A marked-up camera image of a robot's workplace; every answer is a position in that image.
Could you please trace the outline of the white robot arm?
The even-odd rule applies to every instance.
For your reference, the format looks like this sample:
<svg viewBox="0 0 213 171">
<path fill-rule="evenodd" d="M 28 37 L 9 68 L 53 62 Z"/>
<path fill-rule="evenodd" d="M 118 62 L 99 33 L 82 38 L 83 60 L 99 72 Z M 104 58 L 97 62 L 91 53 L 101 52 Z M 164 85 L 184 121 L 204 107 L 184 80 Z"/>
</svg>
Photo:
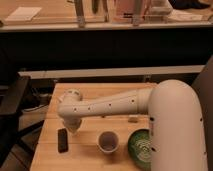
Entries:
<svg viewBox="0 0 213 171">
<path fill-rule="evenodd" d="M 58 115 L 72 132 L 84 117 L 124 114 L 149 116 L 151 171 L 209 171 L 201 104 L 193 88 L 180 80 L 91 100 L 68 89 L 58 105 Z"/>
</svg>

